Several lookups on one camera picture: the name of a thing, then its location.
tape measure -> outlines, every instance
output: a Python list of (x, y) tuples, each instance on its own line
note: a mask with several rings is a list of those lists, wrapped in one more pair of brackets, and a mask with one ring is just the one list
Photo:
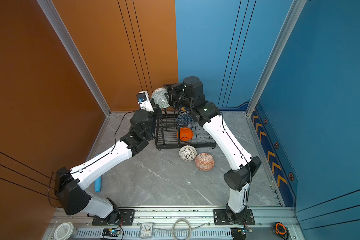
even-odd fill
[(273, 232), (284, 240), (289, 238), (288, 229), (280, 222), (277, 222), (273, 225)]

alarm clock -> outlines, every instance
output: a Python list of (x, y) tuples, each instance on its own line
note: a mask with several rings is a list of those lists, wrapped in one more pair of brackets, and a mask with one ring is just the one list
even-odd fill
[(153, 237), (154, 224), (152, 222), (142, 223), (140, 227), (140, 238)]

gray marble surface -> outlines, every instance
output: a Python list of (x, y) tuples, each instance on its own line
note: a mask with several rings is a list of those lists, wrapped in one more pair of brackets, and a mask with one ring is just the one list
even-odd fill
[[(240, 144), (252, 155), (258, 150), (242, 112), (223, 112), (224, 120)], [(110, 121), (96, 149), (99, 154), (114, 144), (114, 133), (124, 113), (112, 113)], [(116, 139), (129, 129), (129, 119), (125, 116)], [(221, 149), (197, 148), (197, 153), (206, 152), (215, 159), (215, 166), (208, 172), (195, 166), (195, 161), (184, 162), (178, 155), (179, 149), (158, 151), (154, 141), (139, 154), (128, 159), (102, 175), (101, 192), (94, 192), (92, 184), (87, 190), (101, 197), (111, 198), (118, 206), (164, 206), (164, 205), (214, 205), (224, 206), (229, 199), (229, 187), (223, 174), (230, 166)], [(250, 206), (279, 205), (279, 200), (271, 189), (269, 179), (260, 166), (252, 179)]]

robotic arm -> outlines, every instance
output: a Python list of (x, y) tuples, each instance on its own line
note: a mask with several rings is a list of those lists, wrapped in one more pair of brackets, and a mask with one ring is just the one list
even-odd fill
[[(224, 174), (224, 180), (231, 189), (226, 213), (232, 224), (239, 224), (245, 215), (249, 183), (261, 164), (260, 159), (241, 146), (215, 104), (205, 100), (199, 78), (187, 77), (183, 83), (169, 85), (167, 89), (169, 104), (174, 108), (185, 107), (227, 157), (231, 170)], [(161, 110), (158, 105), (152, 106), (146, 91), (139, 92), (137, 98), (140, 110), (130, 119), (129, 132), (120, 141), (90, 161), (57, 171), (54, 192), (67, 215), (86, 212), (108, 224), (118, 221), (120, 212), (111, 199), (100, 198), (85, 189), (106, 171), (139, 153), (154, 138), (155, 122), (162, 117)]]

chevron stripe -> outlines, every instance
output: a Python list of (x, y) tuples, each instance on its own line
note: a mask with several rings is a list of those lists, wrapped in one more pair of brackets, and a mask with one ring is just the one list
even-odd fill
[(277, 175), (277, 186), (280, 188), (280, 180), (282, 180), (283, 182), (285, 182), (285, 184), (287, 183), (287, 180), (285, 180), (282, 176)]
[(274, 156), (274, 157), (276, 157), (276, 156), (275, 156), (275, 154), (274, 154), (273, 152), (268, 151), (268, 162), (269, 162), (269, 156)]
[(259, 137), (259, 138), (260, 138), (260, 142), (261, 142), (261, 136), (262, 136), (262, 135), (267, 136), (267, 135), (265, 134), (265, 132), (260, 131), (260, 137)]
[(272, 163), (272, 172), (273, 172), (273, 174), (275, 174), (275, 167), (277, 167), (278, 169), (280, 169), (281, 170), (281, 167), (278, 165), (278, 164), (276, 164), (276, 163)]
[(253, 125), (254, 125), (255, 118), (259, 118), (259, 117), (258, 116), (253, 116)]
[(259, 132), (259, 127), (262, 127), (260, 123), (256, 123), (256, 132)]

